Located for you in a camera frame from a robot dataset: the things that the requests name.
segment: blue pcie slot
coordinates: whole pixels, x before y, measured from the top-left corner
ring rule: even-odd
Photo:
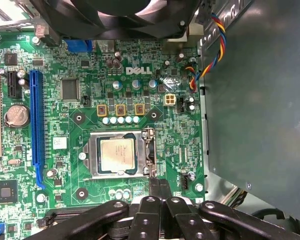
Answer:
[[[30,71],[30,119],[32,165],[35,168],[36,184],[45,189],[43,170],[45,166],[45,122],[43,74],[38,70]]]

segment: white label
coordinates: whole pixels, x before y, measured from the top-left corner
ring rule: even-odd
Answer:
[[[197,197],[197,198],[195,199],[195,203],[196,203],[196,204],[203,203],[203,201],[204,201],[204,198],[203,198],[203,197]]]
[[[139,74],[142,74],[142,75],[148,75],[148,74],[152,74],[152,71],[150,71],[150,67],[147,66],[146,67],[146,70],[145,68],[142,66],[142,67],[126,67],[125,68],[125,74],[127,75],[132,75],[132,74],[136,74],[136,75],[139,75]]]
[[[67,149],[67,138],[54,137],[53,138],[53,149]]]

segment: green circuit board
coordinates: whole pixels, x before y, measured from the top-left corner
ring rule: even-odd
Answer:
[[[110,69],[106,59],[113,58],[114,52],[104,46],[96,44],[89,53],[71,53],[65,42],[51,48],[43,43],[33,44],[33,37],[28,33],[0,35],[0,69],[39,70],[43,74],[44,98],[45,189],[41,189],[36,184],[32,164],[31,123],[25,127],[7,127],[4,120],[12,105],[30,107],[30,90],[22,88],[20,99],[9,98],[7,80],[1,78],[0,181],[17,182],[17,200],[0,202],[0,223],[5,223],[6,239],[23,239],[39,231],[37,220],[50,209],[97,206],[115,199],[117,192],[128,192],[121,200],[129,203],[135,197],[149,194],[146,176],[92,179],[90,170],[79,157],[91,133],[153,128],[157,177],[169,181],[174,196],[188,197],[194,203],[204,201],[205,191],[195,188],[197,184],[204,185],[200,96],[189,91],[188,73],[184,72],[189,58],[197,57],[195,47],[185,48],[184,60],[176,62],[175,55],[162,54],[161,41],[116,40],[113,48],[122,54],[122,67]],[[17,65],[5,65],[6,53],[17,54]],[[34,66],[33,60],[42,60],[42,65]],[[170,65],[164,68],[167,60]],[[137,74],[136,68],[143,68],[143,72]],[[132,87],[133,80],[139,80],[139,89]],[[158,86],[151,88],[150,80],[156,80]],[[67,99],[71,98],[71,89],[63,85],[70,81],[77,88],[75,99]],[[114,89],[114,81],[120,82],[119,90]],[[180,111],[178,102],[164,105],[167,94],[175,95],[176,101],[194,98],[194,109],[185,106]],[[98,116],[98,108],[105,105],[107,118],[118,117],[117,105],[123,105],[124,117],[133,118],[137,104],[144,107],[137,123],[104,124],[104,117]],[[78,122],[78,114],[83,116],[83,121]],[[9,160],[20,160],[20,163],[11,164]],[[50,170],[56,170],[53,176],[48,176]],[[190,171],[195,173],[195,180],[188,180],[184,188],[182,175]],[[79,188],[87,191],[84,199],[78,197]],[[37,201],[40,194],[45,196],[43,202]]]

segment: sticker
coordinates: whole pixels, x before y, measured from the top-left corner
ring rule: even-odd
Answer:
[[[67,149],[67,138],[64,137],[54,137],[53,138],[53,149]]]

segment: wire bundle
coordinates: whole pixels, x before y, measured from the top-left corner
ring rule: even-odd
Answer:
[[[185,68],[186,70],[190,71],[192,74],[192,79],[189,82],[189,87],[190,87],[191,92],[196,91],[197,81],[200,78],[202,78],[203,76],[205,76],[206,73],[208,73],[214,66],[216,66],[218,62],[220,62],[220,60],[223,58],[225,51],[226,51],[226,44],[227,44],[226,29],[215,13],[211,14],[211,18],[217,24],[217,26],[219,28],[220,48],[219,48],[217,55],[213,59],[213,61],[202,72],[196,73],[195,69],[192,66],[188,66]]]

